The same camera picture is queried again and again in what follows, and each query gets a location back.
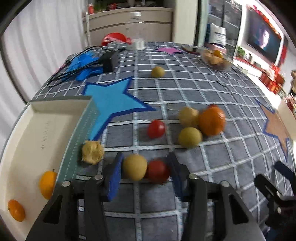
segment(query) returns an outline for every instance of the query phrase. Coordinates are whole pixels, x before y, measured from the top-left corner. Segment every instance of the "television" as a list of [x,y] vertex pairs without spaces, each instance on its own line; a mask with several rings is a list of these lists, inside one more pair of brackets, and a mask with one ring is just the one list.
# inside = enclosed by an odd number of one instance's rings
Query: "television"
[[249,33],[247,44],[275,63],[281,39],[273,29],[256,13],[249,10]]

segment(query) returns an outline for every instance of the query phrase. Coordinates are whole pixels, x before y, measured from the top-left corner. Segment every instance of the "dried physalis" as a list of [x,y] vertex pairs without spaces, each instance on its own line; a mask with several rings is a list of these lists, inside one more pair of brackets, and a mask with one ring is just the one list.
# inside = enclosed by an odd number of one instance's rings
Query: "dried physalis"
[[98,141],[85,141],[82,147],[82,161],[95,165],[103,159],[104,148]]

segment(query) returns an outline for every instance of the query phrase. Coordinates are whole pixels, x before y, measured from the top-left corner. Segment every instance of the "tangerine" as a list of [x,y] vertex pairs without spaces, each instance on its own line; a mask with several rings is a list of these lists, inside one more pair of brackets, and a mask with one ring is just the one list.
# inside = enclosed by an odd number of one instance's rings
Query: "tangerine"
[[56,179],[57,173],[54,171],[47,171],[40,178],[39,189],[41,191],[42,196],[47,200],[49,200],[52,196]]
[[211,106],[199,115],[199,129],[207,136],[218,135],[225,127],[225,113],[219,107]]
[[8,211],[18,222],[22,222],[26,217],[24,207],[17,200],[11,199],[8,201]]

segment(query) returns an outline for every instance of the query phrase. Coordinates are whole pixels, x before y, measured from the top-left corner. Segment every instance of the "yellow fruit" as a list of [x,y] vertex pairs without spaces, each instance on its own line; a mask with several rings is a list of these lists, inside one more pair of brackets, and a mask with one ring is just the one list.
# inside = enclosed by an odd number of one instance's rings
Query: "yellow fruit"
[[198,126],[207,136],[218,135],[225,127],[225,113],[217,106],[210,106],[199,115]]
[[8,201],[8,210],[10,215],[18,222],[22,222],[26,217],[24,207],[17,200]]
[[122,169],[126,177],[133,181],[139,181],[145,176],[147,161],[141,155],[131,154],[124,159]]
[[151,76],[153,78],[162,78],[165,75],[165,70],[162,67],[156,66],[151,71]]
[[222,53],[219,50],[214,50],[213,55],[219,57],[219,58],[223,58]]
[[221,59],[221,58],[219,58],[219,57],[213,55],[213,56],[210,58],[210,63],[211,63],[211,64],[218,64],[218,63],[220,63],[220,59]]
[[196,127],[198,124],[198,111],[193,108],[183,107],[178,117],[184,127]]
[[202,141],[202,133],[196,128],[186,127],[180,132],[178,140],[182,147],[193,148]]
[[39,189],[43,197],[47,200],[52,196],[57,173],[53,171],[45,172],[39,180]]
[[104,148],[98,141],[86,141],[82,147],[82,161],[95,165],[103,159]]

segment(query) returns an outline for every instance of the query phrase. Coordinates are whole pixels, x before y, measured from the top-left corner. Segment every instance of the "potted plant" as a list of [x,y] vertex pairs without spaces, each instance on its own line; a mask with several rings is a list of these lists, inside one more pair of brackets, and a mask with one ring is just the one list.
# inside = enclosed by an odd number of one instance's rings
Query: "potted plant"
[[243,58],[246,55],[245,50],[243,50],[240,46],[237,47],[237,56]]

